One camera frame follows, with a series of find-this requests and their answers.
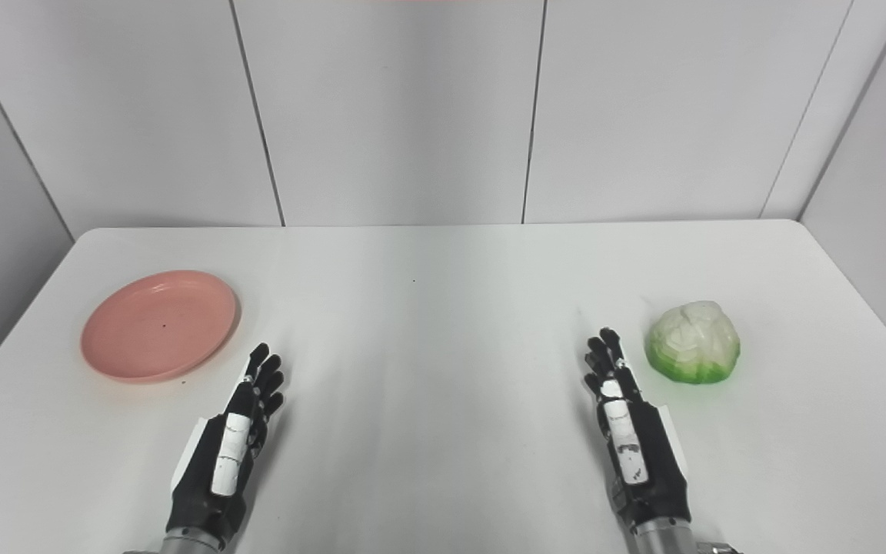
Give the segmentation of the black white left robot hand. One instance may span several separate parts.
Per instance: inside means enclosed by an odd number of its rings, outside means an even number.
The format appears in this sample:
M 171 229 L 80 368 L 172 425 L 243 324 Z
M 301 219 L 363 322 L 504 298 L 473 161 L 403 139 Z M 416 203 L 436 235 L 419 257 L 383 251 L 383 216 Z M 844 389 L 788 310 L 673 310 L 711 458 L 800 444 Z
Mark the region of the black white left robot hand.
M 284 405 L 281 357 L 255 347 L 222 413 L 193 428 L 172 481 L 162 553 L 222 553 L 245 519 L 244 491 Z

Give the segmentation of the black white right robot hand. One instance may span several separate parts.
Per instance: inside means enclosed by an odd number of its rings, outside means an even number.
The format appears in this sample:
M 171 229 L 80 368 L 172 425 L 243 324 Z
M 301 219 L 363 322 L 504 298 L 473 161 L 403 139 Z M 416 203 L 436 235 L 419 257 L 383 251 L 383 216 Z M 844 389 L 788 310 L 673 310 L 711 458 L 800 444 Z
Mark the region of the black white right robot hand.
M 611 460 L 611 495 L 627 529 L 655 519 L 691 522 L 687 480 L 661 411 L 644 400 L 618 333 L 605 327 L 588 340 L 584 377 Z

